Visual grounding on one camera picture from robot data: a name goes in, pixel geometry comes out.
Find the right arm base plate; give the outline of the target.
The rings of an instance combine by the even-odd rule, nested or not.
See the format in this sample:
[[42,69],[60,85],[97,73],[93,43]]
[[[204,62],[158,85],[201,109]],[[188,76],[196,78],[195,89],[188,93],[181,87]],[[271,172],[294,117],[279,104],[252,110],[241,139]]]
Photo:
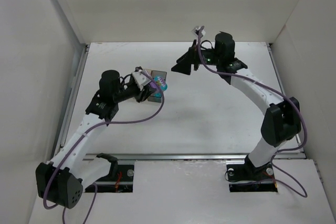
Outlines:
[[271,164],[253,169],[248,164],[227,164],[225,179],[229,182],[231,193],[277,193],[274,170]]

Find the purple lego brick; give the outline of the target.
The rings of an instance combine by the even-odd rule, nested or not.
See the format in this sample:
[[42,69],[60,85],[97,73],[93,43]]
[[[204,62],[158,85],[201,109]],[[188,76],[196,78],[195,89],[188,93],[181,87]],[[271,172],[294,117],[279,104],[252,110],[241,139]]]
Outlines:
[[156,82],[150,82],[150,86],[154,89],[157,89],[157,83]]

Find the round teal printed lego tile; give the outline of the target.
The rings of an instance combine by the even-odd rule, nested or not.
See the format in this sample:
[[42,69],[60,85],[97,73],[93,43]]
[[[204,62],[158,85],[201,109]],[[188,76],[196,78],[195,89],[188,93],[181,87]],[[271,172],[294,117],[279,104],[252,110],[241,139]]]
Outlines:
[[[160,87],[162,93],[167,90],[167,84],[166,84],[166,82],[165,82],[165,80],[164,80],[163,77],[161,77],[161,76],[155,76],[154,77],[154,81],[158,84],[158,86]],[[154,97],[161,98],[162,97],[161,92],[160,91],[156,92],[154,94]]]

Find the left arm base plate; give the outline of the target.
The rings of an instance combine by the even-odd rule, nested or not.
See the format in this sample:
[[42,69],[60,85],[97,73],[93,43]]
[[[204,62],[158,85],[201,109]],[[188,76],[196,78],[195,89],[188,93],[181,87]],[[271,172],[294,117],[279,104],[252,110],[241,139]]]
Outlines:
[[135,174],[134,163],[112,162],[107,174],[83,179],[81,184],[86,193],[132,193]]

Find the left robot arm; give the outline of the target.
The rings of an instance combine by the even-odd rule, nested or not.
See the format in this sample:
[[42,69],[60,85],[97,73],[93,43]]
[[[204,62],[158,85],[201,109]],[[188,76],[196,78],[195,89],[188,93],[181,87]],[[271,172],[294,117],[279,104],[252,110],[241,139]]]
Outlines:
[[56,206],[73,208],[85,189],[103,177],[117,176],[118,159],[100,153],[87,168],[81,168],[90,147],[119,110],[119,103],[135,99],[141,103],[157,92],[157,85],[148,72],[136,68],[124,83],[116,70],[104,71],[99,89],[94,94],[73,136],[51,160],[40,163],[35,171],[38,196],[46,209]]

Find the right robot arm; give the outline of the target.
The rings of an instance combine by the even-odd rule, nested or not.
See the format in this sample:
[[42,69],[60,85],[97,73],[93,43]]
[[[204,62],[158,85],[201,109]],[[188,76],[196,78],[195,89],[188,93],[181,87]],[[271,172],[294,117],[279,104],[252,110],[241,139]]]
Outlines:
[[235,41],[229,33],[220,32],[215,36],[215,45],[203,48],[202,27],[195,31],[197,39],[188,51],[178,58],[173,72],[190,75],[199,66],[209,69],[229,85],[241,91],[262,112],[261,139],[245,157],[242,164],[227,165],[228,181],[232,183],[255,183],[275,180],[273,159],[281,152],[286,141],[295,137],[303,126],[299,101],[287,98],[279,91],[263,84],[249,70],[248,66],[235,56]]

